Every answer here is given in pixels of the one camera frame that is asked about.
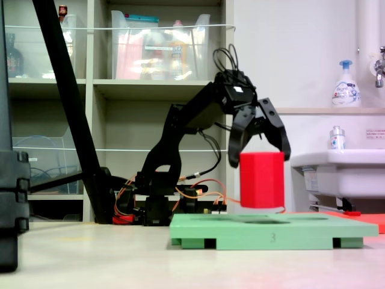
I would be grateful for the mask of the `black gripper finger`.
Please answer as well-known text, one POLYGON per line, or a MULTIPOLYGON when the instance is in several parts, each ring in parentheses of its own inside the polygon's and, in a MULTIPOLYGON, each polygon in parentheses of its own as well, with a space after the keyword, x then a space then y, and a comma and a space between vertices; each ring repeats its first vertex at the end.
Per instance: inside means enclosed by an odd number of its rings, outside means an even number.
POLYGON ((258 100, 258 107, 262 110, 263 115, 265 116, 265 120, 262 125, 262 132, 268 142, 283 153, 284 161, 288 161, 291 156, 291 147, 286 134, 285 126, 278 112, 269 98, 258 100))
POLYGON ((234 115, 230 130, 228 158, 233 168, 239 165, 239 156, 256 130, 256 108, 252 105, 242 106, 234 115))

